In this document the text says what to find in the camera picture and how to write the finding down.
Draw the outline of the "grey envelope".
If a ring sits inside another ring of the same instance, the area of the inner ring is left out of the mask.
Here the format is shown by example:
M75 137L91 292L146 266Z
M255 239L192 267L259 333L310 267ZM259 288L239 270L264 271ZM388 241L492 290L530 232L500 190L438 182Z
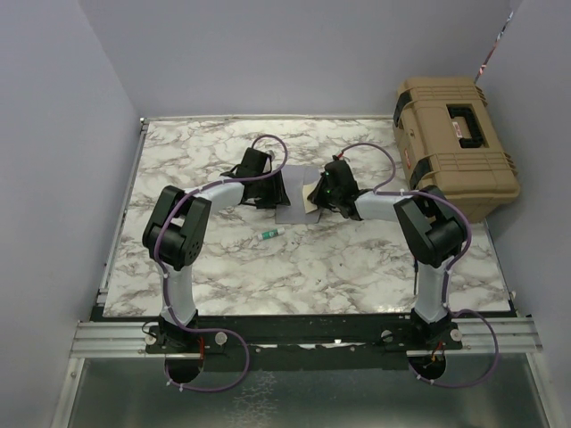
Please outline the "grey envelope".
M290 205L276 207L276 223L278 225L317 224L322 209L317 209L310 214L304 212L302 187L319 181L319 169L315 166L286 165L282 169L282 178Z

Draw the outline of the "tan paper letter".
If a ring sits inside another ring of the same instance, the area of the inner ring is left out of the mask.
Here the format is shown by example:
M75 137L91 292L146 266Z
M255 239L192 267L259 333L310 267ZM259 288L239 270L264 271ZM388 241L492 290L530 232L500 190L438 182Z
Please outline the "tan paper letter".
M303 207L306 214L310 214L319 208L314 202L310 201L310 195L317 188L317 185L318 182L313 182L302 187Z

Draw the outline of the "green white glue stick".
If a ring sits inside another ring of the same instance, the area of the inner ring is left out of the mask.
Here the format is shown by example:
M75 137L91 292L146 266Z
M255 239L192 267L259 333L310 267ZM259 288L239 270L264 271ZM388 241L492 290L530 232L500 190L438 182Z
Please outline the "green white glue stick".
M257 238L260 242L267 241L269 239L273 239L273 238L276 238L280 235L283 235L285 233L285 231L286 230L283 227L274 228L272 230L265 231L265 232L262 232L260 234L257 234Z

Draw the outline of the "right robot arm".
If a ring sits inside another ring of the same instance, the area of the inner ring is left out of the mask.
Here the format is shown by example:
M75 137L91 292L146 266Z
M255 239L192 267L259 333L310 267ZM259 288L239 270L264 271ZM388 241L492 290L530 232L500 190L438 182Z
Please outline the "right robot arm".
M464 214L435 185L419 191L361 189L348 163L336 157L305 199L344 218L398 223L416 262L417 299L410 313L410 338L421 349L439 342L450 325L451 268L471 244Z

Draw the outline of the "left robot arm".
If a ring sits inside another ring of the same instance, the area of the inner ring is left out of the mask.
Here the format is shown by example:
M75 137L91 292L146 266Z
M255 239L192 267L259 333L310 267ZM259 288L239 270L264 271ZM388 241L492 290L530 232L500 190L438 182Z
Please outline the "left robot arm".
M250 200L258 209L289 204L281 174L287 159L288 151L284 151L284 159L273 168L272 156L252 145L240 163L208 184L188 191L173 185L162 189L142 237L142 244L161 272L158 325L144 330L149 345L171 345L184 352L196 343L203 345L207 334L223 334L248 349L245 339L235 331L195 326L192 267L203 248L211 214Z

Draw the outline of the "tan plastic tool case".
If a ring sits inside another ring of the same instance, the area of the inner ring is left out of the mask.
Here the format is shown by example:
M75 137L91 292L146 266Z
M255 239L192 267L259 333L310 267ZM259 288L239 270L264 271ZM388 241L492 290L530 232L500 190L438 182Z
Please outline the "tan plastic tool case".
M408 187L437 186L472 223L520 194L484 92L470 77L415 77L397 89L393 134Z

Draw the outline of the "red handled screwdriver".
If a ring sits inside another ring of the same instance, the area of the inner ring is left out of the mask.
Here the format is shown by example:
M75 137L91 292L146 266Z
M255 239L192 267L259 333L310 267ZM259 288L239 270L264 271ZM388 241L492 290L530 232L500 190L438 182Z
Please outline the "red handled screwdriver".
M413 268L414 268L413 295L416 296L418 293L418 271L419 271L417 259L414 259Z

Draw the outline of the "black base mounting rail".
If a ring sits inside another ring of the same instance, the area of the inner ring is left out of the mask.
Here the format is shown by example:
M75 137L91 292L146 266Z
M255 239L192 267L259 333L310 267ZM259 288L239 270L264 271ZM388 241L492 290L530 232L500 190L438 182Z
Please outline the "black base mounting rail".
M195 317L186 330L150 328L146 353L207 371L405 370L411 356L458 350L457 323L423 326L408 313Z

